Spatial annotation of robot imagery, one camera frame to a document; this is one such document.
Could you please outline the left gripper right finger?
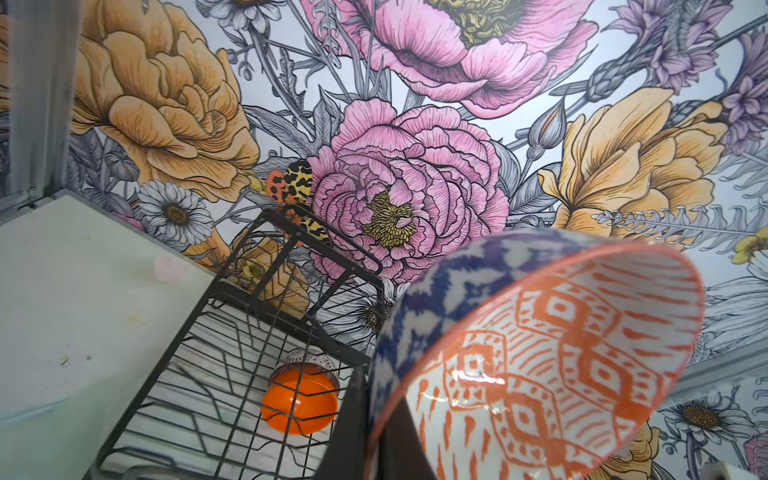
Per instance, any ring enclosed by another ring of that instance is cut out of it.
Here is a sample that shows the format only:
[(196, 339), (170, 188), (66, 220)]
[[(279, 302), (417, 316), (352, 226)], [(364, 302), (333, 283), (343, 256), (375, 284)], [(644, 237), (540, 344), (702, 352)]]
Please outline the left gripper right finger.
[(409, 413), (394, 413), (379, 442), (377, 478), (435, 480)]

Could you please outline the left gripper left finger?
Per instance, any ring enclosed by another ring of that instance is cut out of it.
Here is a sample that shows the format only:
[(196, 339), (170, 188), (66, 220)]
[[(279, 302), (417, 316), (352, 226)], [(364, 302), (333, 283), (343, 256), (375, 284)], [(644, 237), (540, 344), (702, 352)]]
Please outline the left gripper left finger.
[(367, 382), (365, 369), (353, 369), (336, 426), (313, 476), (314, 480), (361, 480), (367, 429)]

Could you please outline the orange plastic bowl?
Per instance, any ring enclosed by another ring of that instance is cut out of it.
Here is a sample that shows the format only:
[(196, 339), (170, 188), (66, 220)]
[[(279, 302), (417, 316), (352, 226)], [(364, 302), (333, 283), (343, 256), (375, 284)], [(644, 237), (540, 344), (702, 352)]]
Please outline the orange plastic bowl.
[(291, 363), (268, 381), (261, 414), (281, 434), (309, 436), (328, 427), (339, 409), (337, 377), (320, 365)]

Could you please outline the orange patterned ceramic bowl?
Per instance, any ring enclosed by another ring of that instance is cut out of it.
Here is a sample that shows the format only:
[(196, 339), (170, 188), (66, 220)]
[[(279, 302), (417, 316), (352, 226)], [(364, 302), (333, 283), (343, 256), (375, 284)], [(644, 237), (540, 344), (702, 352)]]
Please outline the orange patterned ceramic bowl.
[(675, 249), (546, 228), (475, 240), (384, 323), (366, 454), (405, 407), (440, 479), (580, 479), (631, 444), (685, 370), (705, 316)]

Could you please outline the black wire dish rack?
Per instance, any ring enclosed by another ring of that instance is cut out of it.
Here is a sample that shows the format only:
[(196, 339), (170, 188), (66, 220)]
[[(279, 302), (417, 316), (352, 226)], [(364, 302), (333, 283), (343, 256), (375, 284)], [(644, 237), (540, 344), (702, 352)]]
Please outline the black wire dish rack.
[[(389, 307), (382, 269), (301, 206), (263, 210), (236, 236), (88, 477), (313, 478)], [(338, 413), (315, 434), (281, 434), (261, 414), (268, 381), (288, 351), (309, 346), (336, 365)]]

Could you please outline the white perforated strainer bowl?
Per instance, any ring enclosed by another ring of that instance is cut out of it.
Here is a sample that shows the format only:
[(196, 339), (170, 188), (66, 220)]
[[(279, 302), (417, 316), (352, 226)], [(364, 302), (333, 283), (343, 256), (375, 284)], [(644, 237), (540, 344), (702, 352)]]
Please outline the white perforated strainer bowl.
[(276, 378), (290, 371), (333, 374), (335, 369), (336, 365), (329, 356), (325, 355), (322, 350), (309, 346), (306, 349), (295, 348), (288, 351), (275, 368), (272, 377)]

